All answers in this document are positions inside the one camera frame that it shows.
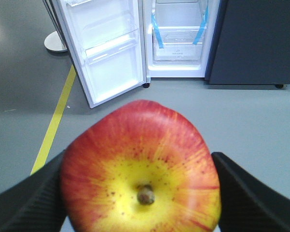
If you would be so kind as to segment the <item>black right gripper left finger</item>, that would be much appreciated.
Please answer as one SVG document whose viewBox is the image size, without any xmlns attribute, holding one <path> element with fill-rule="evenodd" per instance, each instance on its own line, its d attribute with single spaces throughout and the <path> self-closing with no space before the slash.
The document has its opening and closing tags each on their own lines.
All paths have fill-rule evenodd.
<svg viewBox="0 0 290 232">
<path fill-rule="evenodd" d="M 0 232 L 58 232 L 67 216 L 59 173 L 63 153 L 0 193 Z"/>
</svg>

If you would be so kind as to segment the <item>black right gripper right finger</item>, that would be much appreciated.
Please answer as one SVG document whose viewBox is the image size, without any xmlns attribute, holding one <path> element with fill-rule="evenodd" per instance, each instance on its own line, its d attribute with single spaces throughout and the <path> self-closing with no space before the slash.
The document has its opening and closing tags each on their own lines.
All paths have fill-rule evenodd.
<svg viewBox="0 0 290 232">
<path fill-rule="evenodd" d="M 222 232 L 290 232 L 290 199 L 221 152 L 212 158 L 221 190 Z"/>
</svg>

